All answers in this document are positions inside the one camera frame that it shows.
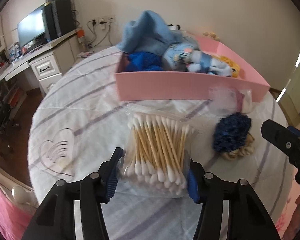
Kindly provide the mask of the bag of cotton swabs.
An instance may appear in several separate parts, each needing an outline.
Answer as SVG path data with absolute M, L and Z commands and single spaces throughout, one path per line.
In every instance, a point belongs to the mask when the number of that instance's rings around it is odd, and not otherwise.
M 191 117 L 132 103 L 126 112 L 129 137 L 118 164 L 124 187 L 137 196 L 185 196 L 197 133 Z

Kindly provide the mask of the beige satin scrunchie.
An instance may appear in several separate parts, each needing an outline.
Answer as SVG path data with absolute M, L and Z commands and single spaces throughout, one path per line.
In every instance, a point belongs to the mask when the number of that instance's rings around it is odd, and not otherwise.
M 255 141 L 255 138 L 250 133 L 248 133 L 244 146 L 242 146 L 234 151 L 231 151 L 231 152 L 224 152 L 221 154 L 221 156 L 224 159 L 235 160 L 237 157 L 246 157 L 246 156 L 252 155 L 255 150 L 254 141 Z

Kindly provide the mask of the navy blue scrunchie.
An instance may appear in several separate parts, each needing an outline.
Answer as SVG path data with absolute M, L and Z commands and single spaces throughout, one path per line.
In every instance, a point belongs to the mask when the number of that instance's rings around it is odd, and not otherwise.
M 221 118 L 213 134 L 213 149 L 217 153 L 228 153 L 245 145 L 251 119 L 239 112 Z

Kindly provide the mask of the clear plastic pouch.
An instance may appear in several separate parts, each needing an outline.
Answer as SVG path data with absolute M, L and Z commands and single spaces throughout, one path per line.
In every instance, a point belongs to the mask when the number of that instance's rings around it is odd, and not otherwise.
M 209 89 L 209 101 L 209 112 L 214 115 L 245 114 L 253 110 L 252 91 L 249 89 L 212 87 Z

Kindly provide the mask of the pink shallow cardboard box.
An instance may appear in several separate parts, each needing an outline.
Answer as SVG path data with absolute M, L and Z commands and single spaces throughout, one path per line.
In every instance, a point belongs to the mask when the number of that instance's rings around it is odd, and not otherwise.
M 249 89 L 253 102 L 263 100 L 270 85 L 247 61 L 221 42 L 203 36 L 195 39 L 203 52 L 226 56 L 237 63 L 239 77 L 174 71 L 126 72 L 128 60 L 122 53 L 115 71 L 119 100 L 206 100 L 212 87 Z

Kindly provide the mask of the yellow crocheted toy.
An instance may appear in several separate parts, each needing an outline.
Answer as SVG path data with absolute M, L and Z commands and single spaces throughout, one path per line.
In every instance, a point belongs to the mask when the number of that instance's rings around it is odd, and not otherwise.
M 240 66 L 235 61 L 222 55 L 213 55 L 212 57 L 226 63 L 232 70 L 232 77 L 239 77 Z

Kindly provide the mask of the dark blue knitted cloth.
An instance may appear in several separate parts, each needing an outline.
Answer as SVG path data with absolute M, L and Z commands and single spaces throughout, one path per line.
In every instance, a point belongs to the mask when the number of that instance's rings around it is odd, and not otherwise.
M 135 52 L 127 56 L 129 63 L 125 72 L 149 72 L 162 71 L 161 58 L 158 55 L 148 52 Z

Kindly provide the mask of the blue cartoon baby garment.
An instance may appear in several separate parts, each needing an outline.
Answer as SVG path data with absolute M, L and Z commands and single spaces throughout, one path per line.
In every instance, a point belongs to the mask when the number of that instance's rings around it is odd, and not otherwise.
M 161 60 L 165 70 L 232 76 L 232 70 L 226 63 L 202 52 L 197 45 L 187 42 L 172 44 Z

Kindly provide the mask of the light blue fleece hat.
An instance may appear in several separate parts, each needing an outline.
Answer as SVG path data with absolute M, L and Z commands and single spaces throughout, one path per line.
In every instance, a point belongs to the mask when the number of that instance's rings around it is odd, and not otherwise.
M 126 54 L 147 52 L 162 56 L 170 45 L 182 41 L 181 32 L 170 30 L 159 14 L 146 10 L 125 25 L 117 48 Z

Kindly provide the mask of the striped quilted table cover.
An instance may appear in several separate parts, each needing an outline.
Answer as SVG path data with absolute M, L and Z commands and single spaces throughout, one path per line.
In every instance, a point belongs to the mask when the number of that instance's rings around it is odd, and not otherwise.
M 115 69 L 121 57 L 114 47 L 73 66 L 37 108 L 30 129 L 28 163 L 36 197 L 42 201 L 58 179 L 81 180 L 98 170 L 115 148 L 124 147 L 129 132 L 126 103 L 117 98 Z M 286 119 L 271 94 L 250 113 L 254 153 L 226 160 L 212 149 L 216 119 L 209 117 L 207 101 L 143 101 L 143 106 L 175 113 L 200 129 L 192 139 L 194 161 L 219 178 L 252 185 L 279 232 L 284 232 L 293 212 L 289 195 L 293 169 L 288 158 L 261 136 L 271 119 Z M 111 239 L 192 239 L 201 207 L 189 197 L 155 198 L 119 184 L 110 203 L 102 207 Z

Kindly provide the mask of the pink bedding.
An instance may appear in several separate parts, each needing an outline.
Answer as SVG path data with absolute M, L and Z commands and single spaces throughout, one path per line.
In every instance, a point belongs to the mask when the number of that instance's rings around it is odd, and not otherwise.
M 0 233 L 4 239 L 22 239 L 35 207 L 11 202 L 0 188 Z

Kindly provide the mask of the cream plush sheep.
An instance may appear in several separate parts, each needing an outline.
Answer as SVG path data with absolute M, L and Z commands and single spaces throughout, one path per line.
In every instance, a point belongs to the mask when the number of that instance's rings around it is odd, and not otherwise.
M 220 41 L 220 38 L 214 32 L 204 32 L 203 35 L 215 41 Z

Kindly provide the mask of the black computer tower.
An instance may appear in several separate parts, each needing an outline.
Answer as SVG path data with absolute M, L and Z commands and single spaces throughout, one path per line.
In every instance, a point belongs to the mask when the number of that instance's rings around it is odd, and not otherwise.
M 75 29 L 70 0 L 49 2 L 42 11 L 45 36 L 49 42 Z

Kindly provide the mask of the black computer monitor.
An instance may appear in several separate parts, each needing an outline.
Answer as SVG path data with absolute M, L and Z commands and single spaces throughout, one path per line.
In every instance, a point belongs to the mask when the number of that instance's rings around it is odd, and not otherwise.
M 23 50 L 46 42 L 43 9 L 44 5 L 39 6 L 17 24 L 19 45 Z

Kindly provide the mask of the wall power outlets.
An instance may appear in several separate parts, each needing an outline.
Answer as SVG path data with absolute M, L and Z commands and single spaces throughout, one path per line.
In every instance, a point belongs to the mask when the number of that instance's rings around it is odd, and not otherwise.
M 103 17 L 98 17 L 96 19 L 91 20 L 92 27 L 97 27 L 101 30 L 105 30 L 107 26 L 115 23 L 116 16 L 115 15 L 107 15 Z

